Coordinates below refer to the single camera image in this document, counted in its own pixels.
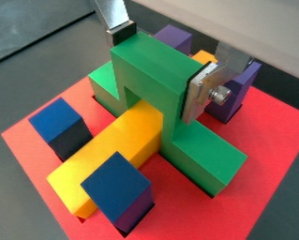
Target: block structure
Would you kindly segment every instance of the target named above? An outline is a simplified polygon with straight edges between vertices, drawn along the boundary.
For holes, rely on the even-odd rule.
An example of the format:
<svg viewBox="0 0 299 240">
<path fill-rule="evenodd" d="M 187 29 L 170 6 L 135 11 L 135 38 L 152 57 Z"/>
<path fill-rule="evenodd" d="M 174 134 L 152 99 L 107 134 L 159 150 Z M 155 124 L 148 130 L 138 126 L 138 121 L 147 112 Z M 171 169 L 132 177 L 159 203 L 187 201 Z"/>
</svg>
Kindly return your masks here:
<svg viewBox="0 0 299 240">
<path fill-rule="evenodd" d="M 130 233 L 154 206 L 151 182 L 116 152 L 82 183 L 114 226 Z"/>
<path fill-rule="evenodd" d="M 215 196 L 230 183 L 247 156 L 199 122 L 187 126 L 180 120 L 187 82 L 202 67 L 174 48 L 139 32 L 111 48 L 108 70 L 114 71 L 119 94 L 111 107 L 120 111 L 120 106 L 131 108 L 143 99 L 163 114 L 160 153 L 195 185 Z M 90 80 L 96 85 L 99 80 L 94 74 Z"/>
<path fill-rule="evenodd" d="M 135 168 L 160 149 L 163 114 L 142 100 L 49 174 L 48 182 L 70 212 L 88 218 L 98 206 L 82 183 L 119 152 Z"/>
<path fill-rule="evenodd" d="M 29 122 L 61 161 L 92 139 L 83 117 L 61 98 Z"/>
<path fill-rule="evenodd" d="M 192 59 L 202 64 L 206 64 L 208 61 L 216 63 L 214 56 L 204 51 L 198 52 Z M 206 113 L 208 113 L 224 124 L 230 121 L 242 107 L 243 99 L 250 90 L 261 66 L 262 65 L 258 62 L 253 62 L 245 72 L 231 81 L 224 83 L 224 86 L 231 90 L 231 95 L 227 102 L 222 106 L 211 102 L 204 109 Z"/>
<path fill-rule="evenodd" d="M 184 55 L 190 55 L 192 34 L 172 25 L 167 25 L 154 36 Z"/>
</svg>

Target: gray floor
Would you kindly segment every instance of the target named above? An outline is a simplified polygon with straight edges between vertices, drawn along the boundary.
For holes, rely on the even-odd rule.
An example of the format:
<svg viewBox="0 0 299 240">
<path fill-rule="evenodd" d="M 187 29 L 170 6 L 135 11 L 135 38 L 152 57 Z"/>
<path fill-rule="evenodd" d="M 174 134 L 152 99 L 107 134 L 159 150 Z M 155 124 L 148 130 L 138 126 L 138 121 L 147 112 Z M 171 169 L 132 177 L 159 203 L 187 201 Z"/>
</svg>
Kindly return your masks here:
<svg viewBox="0 0 299 240">
<path fill-rule="evenodd" d="M 90 0 L 0 0 L 0 61 L 91 11 Z"/>
</svg>

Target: red square mat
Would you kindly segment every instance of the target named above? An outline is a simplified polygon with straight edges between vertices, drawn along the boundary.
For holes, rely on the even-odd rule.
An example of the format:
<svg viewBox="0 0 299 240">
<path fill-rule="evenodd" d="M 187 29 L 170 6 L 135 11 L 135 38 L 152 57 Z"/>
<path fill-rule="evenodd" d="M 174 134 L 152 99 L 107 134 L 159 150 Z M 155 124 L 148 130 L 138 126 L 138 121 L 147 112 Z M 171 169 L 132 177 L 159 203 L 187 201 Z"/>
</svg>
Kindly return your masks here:
<svg viewBox="0 0 299 240">
<path fill-rule="evenodd" d="M 88 78 L 59 97 L 83 115 L 92 135 L 114 121 L 92 98 Z M 226 125 L 207 114 L 199 118 L 249 155 L 230 185 L 211 199 L 154 155 L 140 171 L 152 182 L 155 206 L 127 239 L 246 239 L 299 151 L 299 111 L 254 88 L 243 105 Z M 83 223 L 70 214 L 45 179 L 61 162 L 28 118 L 3 138 L 68 238 L 124 239 L 100 211 Z"/>
</svg>

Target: gray surface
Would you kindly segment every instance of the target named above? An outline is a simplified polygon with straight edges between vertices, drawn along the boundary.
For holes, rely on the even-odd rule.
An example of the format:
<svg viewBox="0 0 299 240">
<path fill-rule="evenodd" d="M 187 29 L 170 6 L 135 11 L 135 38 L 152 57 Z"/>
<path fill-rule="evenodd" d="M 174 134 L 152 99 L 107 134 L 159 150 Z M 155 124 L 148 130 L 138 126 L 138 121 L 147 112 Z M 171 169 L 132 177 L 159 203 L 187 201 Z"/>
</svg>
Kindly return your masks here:
<svg viewBox="0 0 299 240">
<path fill-rule="evenodd" d="M 91 11 L 90 0 L 0 0 L 0 60 Z"/>
<path fill-rule="evenodd" d="M 0 63 L 0 134 L 108 60 L 92 15 Z M 67 239 L 1 136 L 0 239 Z"/>
</svg>

